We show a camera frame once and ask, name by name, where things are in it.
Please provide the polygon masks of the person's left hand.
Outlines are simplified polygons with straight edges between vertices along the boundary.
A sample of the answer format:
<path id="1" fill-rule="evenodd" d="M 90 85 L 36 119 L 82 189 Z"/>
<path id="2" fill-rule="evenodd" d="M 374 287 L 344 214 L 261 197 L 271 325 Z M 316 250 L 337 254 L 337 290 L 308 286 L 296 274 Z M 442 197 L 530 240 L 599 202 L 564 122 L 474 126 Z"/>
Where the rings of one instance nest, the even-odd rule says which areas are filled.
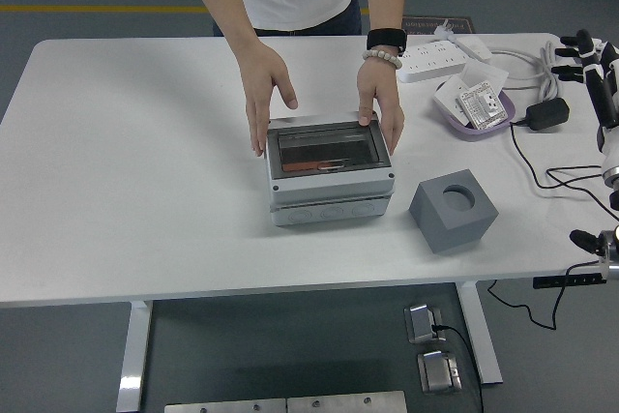
<path id="1" fill-rule="evenodd" d="M 391 155 L 394 154 L 404 129 L 405 116 L 400 106 L 396 68 L 388 61 L 369 57 L 357 75 L 359 92 L 358 122 L 367 126 L 373 115 L 374 103 L 380 109 L 380 128 Z"/>

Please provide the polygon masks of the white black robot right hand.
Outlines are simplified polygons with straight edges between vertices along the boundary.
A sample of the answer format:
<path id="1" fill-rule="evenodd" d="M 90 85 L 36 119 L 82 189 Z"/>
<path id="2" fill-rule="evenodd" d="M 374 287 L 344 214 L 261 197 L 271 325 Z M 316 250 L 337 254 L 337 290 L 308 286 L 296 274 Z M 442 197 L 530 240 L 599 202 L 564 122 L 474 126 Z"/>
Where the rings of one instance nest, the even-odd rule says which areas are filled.
<path id="1" fill-rule="evenodd" d="M 585 29 L 561 37 L 560 43 L 564 47 L 557 48 L 555 54 L 573 57 L 578 65 L 551 70 L 561 80 L 585 84 L 599 122 L 597 144 L 605 156 L 602 175 L 612 186 L 618 179 L 618 47 L 593 39 Z"/>

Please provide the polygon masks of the person's right hand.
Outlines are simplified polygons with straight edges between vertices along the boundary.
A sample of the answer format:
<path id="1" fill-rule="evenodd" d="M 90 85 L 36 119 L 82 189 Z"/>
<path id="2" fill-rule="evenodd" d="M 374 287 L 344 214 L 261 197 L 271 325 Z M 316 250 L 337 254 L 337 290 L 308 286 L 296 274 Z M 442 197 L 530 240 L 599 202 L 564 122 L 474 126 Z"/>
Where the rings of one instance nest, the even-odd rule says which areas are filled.
<path id="1" fill-rule="evenodd" d="M 279 91 L 283 103 L 290 109 L 296 109 L 298 101 L 284 61 L 259 39 L 238 54 L 237 62 L 246 97 L 251 149 L 260 157 L 266 148 L 274 90 Z"/>

